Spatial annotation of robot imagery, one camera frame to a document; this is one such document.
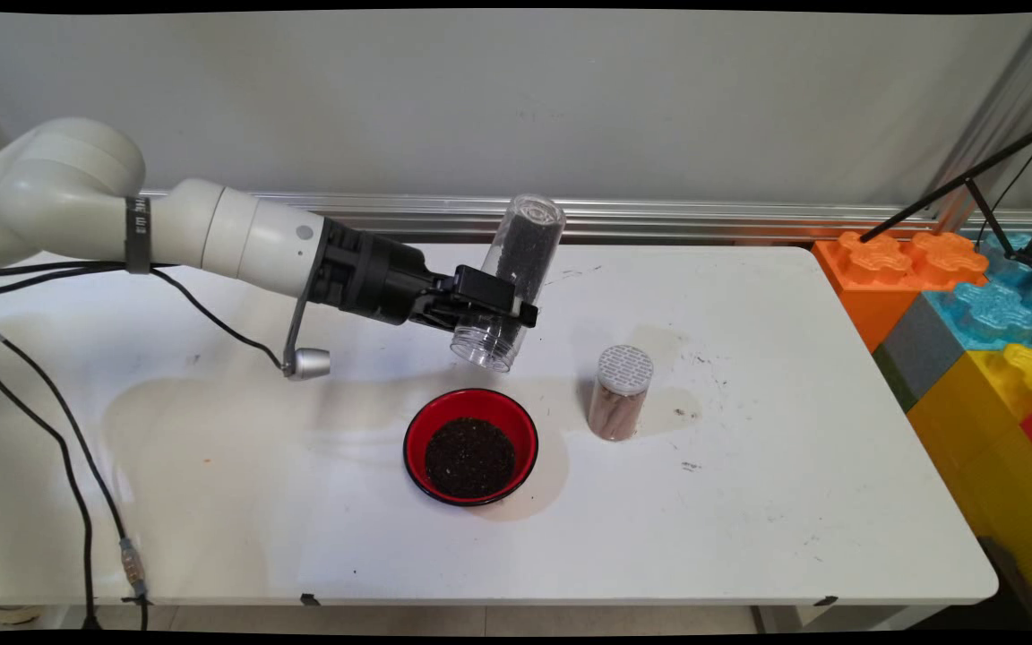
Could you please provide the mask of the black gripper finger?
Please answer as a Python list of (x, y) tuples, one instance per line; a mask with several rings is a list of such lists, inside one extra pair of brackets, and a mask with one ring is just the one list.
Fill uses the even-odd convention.
[(453, 331), (477, 318), (537, 325), (539, 309), (517, 297), (516, 287), (495, 275), (460, 265), (453, 275), (437, 275), (431, 287), (431, 325)]

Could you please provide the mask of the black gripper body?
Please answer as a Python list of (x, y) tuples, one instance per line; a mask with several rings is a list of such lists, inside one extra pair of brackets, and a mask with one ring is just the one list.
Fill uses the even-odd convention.
[(461, 322), (463, 307), (442, 287), (448, 277), (428, 270), (421, 250), (331, 218), (322, 232), (307, 279), (307, 303), (389, 325), (454, 328)]

